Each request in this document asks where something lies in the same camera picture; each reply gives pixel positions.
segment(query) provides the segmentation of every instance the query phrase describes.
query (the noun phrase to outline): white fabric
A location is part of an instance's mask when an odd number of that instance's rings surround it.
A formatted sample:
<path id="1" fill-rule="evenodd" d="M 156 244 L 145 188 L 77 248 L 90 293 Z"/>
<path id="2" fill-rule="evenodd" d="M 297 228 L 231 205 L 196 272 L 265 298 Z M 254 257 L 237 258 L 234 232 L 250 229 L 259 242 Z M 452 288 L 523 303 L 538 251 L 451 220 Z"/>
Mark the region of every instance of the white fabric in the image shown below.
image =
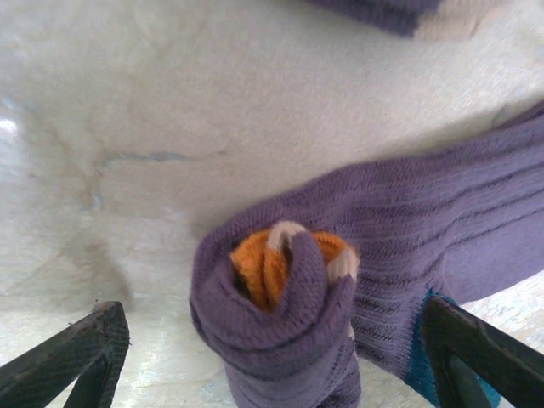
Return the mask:
<path id="1" fill-rule="evenodd" d="M 188 311 L 218 222 L 335 167 L 544 96 L 544 10 L 414 42 L 291 0 L 0 2 L 0 364 L 123 301 L 116 408 L 231 407 Z M 544 349 L 544 276 L 473 306 Z M 368 408 L 426 403 L 361 362 Z"/>

